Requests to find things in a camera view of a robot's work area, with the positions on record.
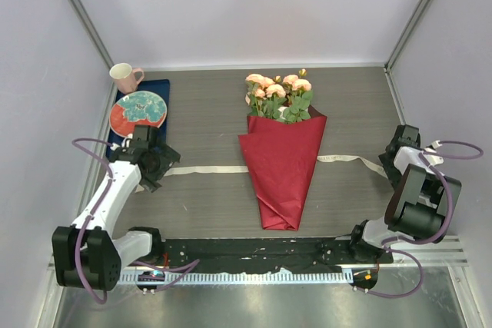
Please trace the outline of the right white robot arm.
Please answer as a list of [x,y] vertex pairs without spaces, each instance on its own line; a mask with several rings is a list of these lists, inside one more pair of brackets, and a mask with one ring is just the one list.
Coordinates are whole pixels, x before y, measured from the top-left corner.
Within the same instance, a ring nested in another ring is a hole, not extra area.
[[462,184],[434,172],[444,162],[434,153],[431,147],[421,148],[416,127],[397,126],[385,152],[379,155],[394,193],[383,217],[365,220],[352,230],[347,253],[353,261],[375,261],[384,246],[396,242],[425,245],[444,239]]

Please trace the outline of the pink fake flower bouquet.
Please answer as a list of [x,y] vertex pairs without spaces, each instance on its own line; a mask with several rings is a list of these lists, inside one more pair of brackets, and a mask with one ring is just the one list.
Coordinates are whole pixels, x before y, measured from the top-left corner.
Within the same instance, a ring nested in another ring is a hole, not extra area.
[[285,124],[306,121],[314,96],[312,85],[303,68],[296,75],[269,78],[250,74],[245,79],[245,101],[251,109],[249,115],[268,118]]

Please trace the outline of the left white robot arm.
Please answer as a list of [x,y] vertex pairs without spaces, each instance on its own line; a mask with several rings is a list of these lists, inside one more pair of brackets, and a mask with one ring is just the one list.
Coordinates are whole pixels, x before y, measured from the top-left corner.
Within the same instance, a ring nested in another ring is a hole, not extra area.
[[52,234],[55,275],[62,287],[112,290],[120,272],[137,260],[158,264],[164,255],[161,235],[153,227],[133,227],[113,238],[119,215],[137,187],[153,193],[160,179],[178,163],[180,154],[169,147],[158,128],[135,127],[122,144],[110,144],[102,160],[105,179],[86,208],[71,225]]

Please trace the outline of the cream ribbon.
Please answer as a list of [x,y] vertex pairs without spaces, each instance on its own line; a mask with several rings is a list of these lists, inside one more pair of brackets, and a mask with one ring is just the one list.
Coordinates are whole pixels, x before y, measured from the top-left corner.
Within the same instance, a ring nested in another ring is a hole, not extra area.
[[[375,164],[361,156],[357,155],[319,155],[317,161],[320,163],[334,163],[334,162],[351,162],[359,160],[362,164],[373,171],[374,173],[387,178],[384,169],[379,164]],[[166,177],[173,175],[187,175],[187,174],[241,174],[247,173],[247,166],[194,166],[194,167],[176,167],[171,168],[165,173]]]

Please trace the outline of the red wrapping paper sheet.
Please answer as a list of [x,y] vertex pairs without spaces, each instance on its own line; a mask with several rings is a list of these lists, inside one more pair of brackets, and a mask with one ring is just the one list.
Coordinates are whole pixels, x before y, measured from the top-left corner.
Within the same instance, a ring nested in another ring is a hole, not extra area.
[[247,117],[238,136],[265,230],[298,230],[327,116],[310,106],[306,121],[285,124]]

